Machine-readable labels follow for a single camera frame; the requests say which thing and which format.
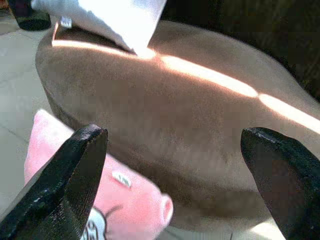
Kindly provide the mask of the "round black object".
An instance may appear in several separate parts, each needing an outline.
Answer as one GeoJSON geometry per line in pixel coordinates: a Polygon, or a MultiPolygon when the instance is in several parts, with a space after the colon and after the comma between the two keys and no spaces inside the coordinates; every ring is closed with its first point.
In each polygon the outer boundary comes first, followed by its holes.
{"type": "Polygon", "coordinates": [[[43,31],[51,27],[50,15],[33,10],[32,0],[7,0],[9,8],[18,24],[25,31],[43,31]]]}

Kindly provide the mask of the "beige suede sofa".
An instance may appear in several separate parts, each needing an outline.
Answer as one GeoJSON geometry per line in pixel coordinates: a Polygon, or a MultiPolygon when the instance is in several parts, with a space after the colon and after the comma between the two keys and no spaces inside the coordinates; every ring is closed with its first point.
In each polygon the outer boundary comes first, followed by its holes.
{"type": "Polygon", "coordinates": [[[320,160],[320,102],[274,58],[214,31],[160,21],[142,55],[57,25],[35,66],[53,114],[108,129],[108,152],[172,197],[171,226],[252,228],[271,217],[241,154],[244,128],[295,138],[320,160]]]}

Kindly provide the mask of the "white pillow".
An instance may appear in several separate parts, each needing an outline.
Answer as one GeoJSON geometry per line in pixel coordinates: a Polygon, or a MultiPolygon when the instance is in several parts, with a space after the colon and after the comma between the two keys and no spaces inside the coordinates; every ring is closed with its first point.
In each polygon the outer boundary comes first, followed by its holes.
{"type": "Polygon", "coordinates": [[[156,30],[167,0],[31,0],[35,11],[60,18],[103,36],[127,51],[143,53],[156,30]]]}

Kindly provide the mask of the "pink cartoon print pillow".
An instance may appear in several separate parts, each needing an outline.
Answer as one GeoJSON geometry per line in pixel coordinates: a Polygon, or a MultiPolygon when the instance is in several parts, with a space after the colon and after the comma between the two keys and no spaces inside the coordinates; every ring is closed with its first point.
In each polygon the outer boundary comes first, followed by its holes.
{"type": "MultiPolygon", "coordinates": [[[[37,111],[24,162],[26,183],[73,132],[44,109],[37,111]]],[[[80,240],[155,240],[169,225],[173,211],[168,194],[107,154],[80,240]]]]}

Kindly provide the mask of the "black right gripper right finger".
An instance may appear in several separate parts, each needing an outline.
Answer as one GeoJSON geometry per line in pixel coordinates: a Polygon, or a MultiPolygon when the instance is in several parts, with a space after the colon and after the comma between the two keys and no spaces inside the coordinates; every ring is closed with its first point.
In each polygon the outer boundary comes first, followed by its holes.
{"type": "Polygon", "coordinates": [[[320,240],[320,160],[298,140],[265,127],[244,128],[240,150],[285,240],[320,240]]]}

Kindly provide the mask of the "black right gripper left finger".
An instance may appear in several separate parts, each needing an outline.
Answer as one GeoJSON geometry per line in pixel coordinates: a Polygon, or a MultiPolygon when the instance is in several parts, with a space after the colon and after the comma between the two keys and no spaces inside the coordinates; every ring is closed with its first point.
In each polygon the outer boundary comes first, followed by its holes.
{"type": "Polygon", "coordinates": [[[0,215],[0,240],[80,240],[107,153],[108,131],[76,130],[0,215]]]}

